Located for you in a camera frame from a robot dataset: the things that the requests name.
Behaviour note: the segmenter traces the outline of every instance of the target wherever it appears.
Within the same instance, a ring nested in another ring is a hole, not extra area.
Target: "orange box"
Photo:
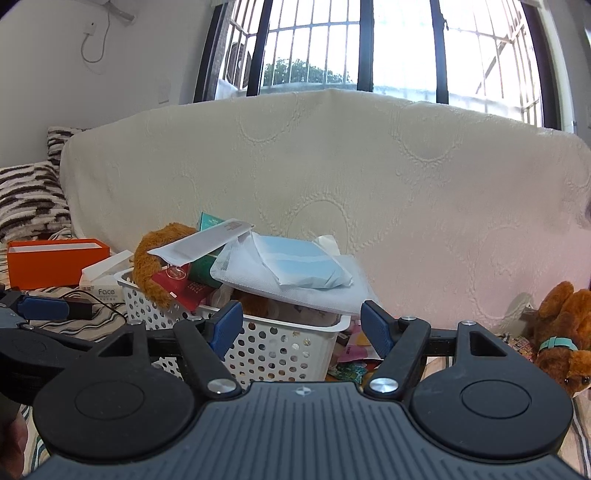
[[[83,268],[108,256],[109,247],[95,238],[10,242],[10,286],[20,290],[76,286]]]

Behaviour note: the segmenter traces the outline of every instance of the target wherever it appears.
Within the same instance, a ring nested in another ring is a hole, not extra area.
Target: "red package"
[[[189,267],[190,264],[182,267],[171,265],[152,275],[152,280],[170,293],[188,311],[194,312],[215,288],[190,281]]]

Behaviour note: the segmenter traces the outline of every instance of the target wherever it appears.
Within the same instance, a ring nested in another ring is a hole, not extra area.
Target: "striped pillow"
[[[47,159],[51,162],[57,177],[60,177],[61,149],[66,142],[86,128],[49,127],[47,129]]]
[[[70,227],[70,210],[51,161],[0,168],[0,242],[48,238]]]

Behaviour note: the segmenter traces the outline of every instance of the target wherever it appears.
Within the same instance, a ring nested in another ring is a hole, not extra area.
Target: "window frame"
[[[217,66],[217,71],[215,68],[217,45],[220,41],[220,32],[223,31],[224,28],[224,19],[226,19],[225,23],[228,25],[228,19],[232,15],[235,1],[239,0],[226,0],[222,4],[216,6],[213,11],[212,22],[207,34],[205,47],[203,49],[201,67],[199,69],[199,77],[197,79],[197,86],[194,96],[195,102],[213,100],[213,98],[208,98],[207,93],[211,91],[211,88],[209,87],[212,86],[212,83],[217,80],[217,76],[219,75],[219,66]],[[248,72],[246,96],[256,96],[261,91],[265,45],[267,43],[267,37],[269,34],[271,10],[274,1],[281,0],[262,1],[263,4],[261,10],[261,19],[259,22],[258,31],[256,33],[256,42],[252,54],[251,68]],[[444,36],[445,29],[449,30],[449,28],[447,26],[447,21],[441,13],[440,0],[424,1],[429,1],[430,3],[431,21],[433,24],[437,76],[436,102],[449,104],[449,89],[447,85],[447,54]],[[543,109],[542,126],[546,128],[560,129],[560,108],[558,105],[556,71],[551,59],[548,40],[541,23],[540,13],[536,7],[528,5],[525,2],[522,2],[521,6],[525,14],[525,21],[527,22],[530,31],[531,41],[534,46],[535,59],[540,75],[540,97]],[[361,0],[360,8],[359,69],[357,90],[372,92],[374,89],[374,0]]]

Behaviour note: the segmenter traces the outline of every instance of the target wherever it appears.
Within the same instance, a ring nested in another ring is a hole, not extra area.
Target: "window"
[[[557,128],[552,76],[519,0],[229,0],[195,98],[357,89]]]

